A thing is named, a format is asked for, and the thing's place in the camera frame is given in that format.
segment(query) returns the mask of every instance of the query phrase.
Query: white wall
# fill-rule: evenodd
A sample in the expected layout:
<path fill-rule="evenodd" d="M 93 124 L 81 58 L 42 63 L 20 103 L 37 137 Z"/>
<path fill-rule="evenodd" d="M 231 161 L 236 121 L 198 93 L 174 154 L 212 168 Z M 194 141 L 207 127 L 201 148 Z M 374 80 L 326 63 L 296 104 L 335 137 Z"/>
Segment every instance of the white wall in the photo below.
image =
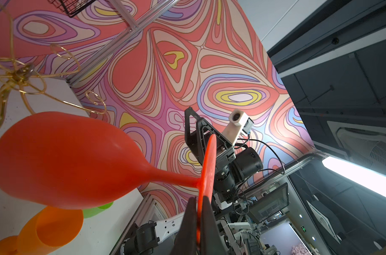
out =
<path fill-rule="evenodd" d="M 238 0 L 238 2 L 262 45 L 268 51 L 326 0 Z"/>
<path fill-rule="evenodd" d="M 270 246 L 275 245 L 281 255 L 291 255 L 292 247 L 302 243 L 288 221 L 263 233 L 261 235 L 261 241 Z"/>
<path fill-rule="evenodd" d="M 65 80 L 62 79 L 54 79 L 54 78 L 45 78 L 47 83 L 46 92 L 52 96 L 55 96 L 58 99 L 66 100 L 70 103 L 81 105 L 78 101 L 77 97 L 70 89 Z M 38 78 L 30 79 L 31 83 L 37 88 L 42 89 L 43 84 Z M 32 109 L 35 112 L 44 112 L 44 111 L 61 111 L 65 113 L 80 115 L 88 117 L 86 111 L 81 110 L 79 108 L 66 105 L 55 101 L 53 99 L 48 98 L 45 95 L 27 95 L 27 100 L 31 105 Z M 9 95 L 9 99 L 7 101 L 6 108 L 6 117 L 3 122 L 3 125 L 0 128 L 0 137 L 8 130 L 13 124 L 17 121 L 22 120 L 23 118 L 30 116 L 30 112 L 27 110 L 24 105 L 22 98 L 20 96 L 20 92 L 16 90 L 12 90 Z"/>

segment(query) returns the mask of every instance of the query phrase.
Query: computer monitor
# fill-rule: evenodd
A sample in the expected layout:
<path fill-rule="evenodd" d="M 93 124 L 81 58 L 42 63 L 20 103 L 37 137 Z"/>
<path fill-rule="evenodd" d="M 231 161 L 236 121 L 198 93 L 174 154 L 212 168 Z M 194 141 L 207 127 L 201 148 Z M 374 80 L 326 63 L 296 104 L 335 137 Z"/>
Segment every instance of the computer monitor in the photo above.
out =
<path fill-rule="evenodd" d="M 250 206 L 247 215 L 259 224 L 288 205 L 288 183 L 284 183 Z"/>

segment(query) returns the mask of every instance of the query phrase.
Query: white table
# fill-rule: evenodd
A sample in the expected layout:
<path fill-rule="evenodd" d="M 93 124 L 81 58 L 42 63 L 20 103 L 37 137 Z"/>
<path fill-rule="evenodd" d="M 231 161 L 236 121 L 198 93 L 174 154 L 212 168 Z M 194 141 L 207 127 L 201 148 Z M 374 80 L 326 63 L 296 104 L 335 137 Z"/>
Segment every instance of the white table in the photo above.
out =
<path fill-rule="evenodd" d="M 38 79 L 32 82 L 39 88 L 42 87 L 38 83 Z M 59 99 L 80 105 L 80 102 L 65 80 L 46 78 L 46 83 L 47 93 Z M 45 95 L 27 95 L 27 99 L 35 112 L 61 111 L 88 117 L 85 111 L 64 105 Z M 12 91 L 7 104 L 6 119 L 0 129 L 0 137 L 13 124 L 29 115 L 30 113 L 24 106 L 19 92 Z M 141 201 L 141 194 L 137 189 L 134 189 L 126 196 L 116 200 L 106 211 L 94 217 L 84 219 L 83 227 L 78 236 L 72 242 L 51 254 L 109 254 Z M 0 190 L 0 240 L 11 235 L 18 235 L 26 222 L 44 207 L 41 204 L 11 197 Z"/>

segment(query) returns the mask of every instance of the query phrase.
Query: fluorescent light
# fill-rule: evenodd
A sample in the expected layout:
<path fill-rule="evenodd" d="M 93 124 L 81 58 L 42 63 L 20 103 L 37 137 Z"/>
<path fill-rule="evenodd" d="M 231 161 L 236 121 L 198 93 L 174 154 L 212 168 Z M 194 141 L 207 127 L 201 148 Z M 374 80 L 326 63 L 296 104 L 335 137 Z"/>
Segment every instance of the fluorescent light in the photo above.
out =
<path fill-rule="evenodd" d="M 386 176 L 363 166 L 335 157 L 327 157 L 323 166 L 386 197 Z"/>

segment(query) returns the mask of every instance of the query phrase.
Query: colorful swirl pattern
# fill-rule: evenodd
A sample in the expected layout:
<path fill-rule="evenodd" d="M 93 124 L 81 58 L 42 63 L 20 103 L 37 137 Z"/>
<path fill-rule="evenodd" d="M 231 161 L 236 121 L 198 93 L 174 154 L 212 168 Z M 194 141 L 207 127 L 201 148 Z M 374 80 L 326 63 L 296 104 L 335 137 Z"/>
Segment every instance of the colorful swirl pattern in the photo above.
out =
<path fill-rule="evenodd" d="M 123 1 L 134 17 L 157 2 Z M 8 7 L 17 3 L 11 0 Z M 39 51 L 49 43 L 69 44 L 84 62 L 120 32 L 120 18 L 104 0 L 74 19 L 57 11 L 22 11 L 15 18 L 16 37 Z M 18 57 L 33 61 L 47 74 L 75 68 L 72 61 L 53 55 L 20 51 Z M 313 149 L 302 119 L 237 0 L 180 0 L 73 85 L 85 107 L 98 107 L 85 98 L 88 89 L 107 104 L 107 114 L 91 117 L 123 130 L 145 158 L 164 171 L 200 176 L 201 166 L 184 142 L 184 110 L 189 106 L 218 130 L 225 128 L 232 110 L 245 111 L 255 123 L 251 138 L 270 145 L 284 163 Z M 266 168 L 280 167 L 266 146 L 248 144 Z M 269 174 L 255 174 L 246 187 Z M 155 196 L 168 216 L 184 211 L 189 197 L 197 195 L 194 188 L 159 182 L 139 190 Z"/>

